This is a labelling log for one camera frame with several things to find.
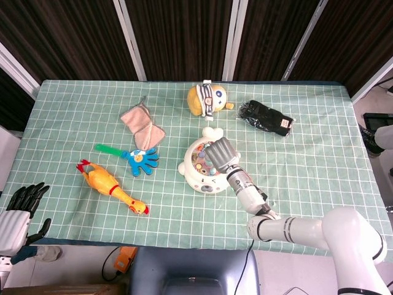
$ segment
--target dark brown curtain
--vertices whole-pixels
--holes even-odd
[[[393,1],[329,0],[290,80],[338,81],[355,94],[393,55]]]
[[[112,0],[1,1],[0,42],[45,79],[137,80]]]
[[[249,0],[233,80],[280,81],[318,0]]]
[[[126,4],[148,80],[221,80],[232,1]]]
[[[0,69],[0,125],[24,131],[34,100]]]

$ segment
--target person's foot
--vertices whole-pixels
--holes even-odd
[[[359,125],[360,133],[362,134],[362,139],[368,154],[372,157],[378,157],[384,149],[379,147],[375,142],[374,132],[367,130],[361,124]]]
[[[59,246],[38,246],[35,259],[37,261],[51,262],[60,258],[62,250]]]

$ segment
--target green handle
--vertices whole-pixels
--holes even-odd
[[[111,155],[116,155],[118,157],[121,157],[123,154],[123,151],[119,149],[115,149],[114,147],[106,146],[104,144],[96,144],[95,149],[100,152],[105,152],[106,154],[111,154]]]

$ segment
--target rubber chicken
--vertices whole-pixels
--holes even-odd
[[[82,163],[78,164],[76,168],[86,179],[89,186],[96,189],[103,195],[111,195],[119,200],[123,201],[128,207],[137,214],[145,213],[149,214],[149,207],[145,203],[135,200],[127,195],[120,187],[119,182],[110,175],[103,167],[90,163],[88,160],[82,160]],[[88,174],[84,171],[84,166],[89,165],[94,168]]]

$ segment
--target table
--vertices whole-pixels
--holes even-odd
[[[50,185],[30,232],[52,218],[47,234],[59,242],[116,242],[175,248],[246,249],[250,216],[232,190],[215,196],[195,192],[177,172],[188,146],[205,126],[221,127],[241,153],[241,166],[269,196],[281,216],[321,218],[352,206],[387,240],[393,234],[346,89],[340,85],[225,84],[234,110],[214,121],[191,115],[190,82],[45,81],[0,198],[4,208],[19,187]],[[97,143],[136,149],[120,115],[143,96],[154,123],[166,132],[160,163],[150,176],[131,175],[128,163],[94,150]],[[241,103],[255,99],[296,119],[287,138],[256,130],[236,118]],[[88,159],[115,175],[120,186],[150,207],[135,215],[124,203],[91,189],[76,164]],[[282,242],[255,242],[254,249],[326,255]]]

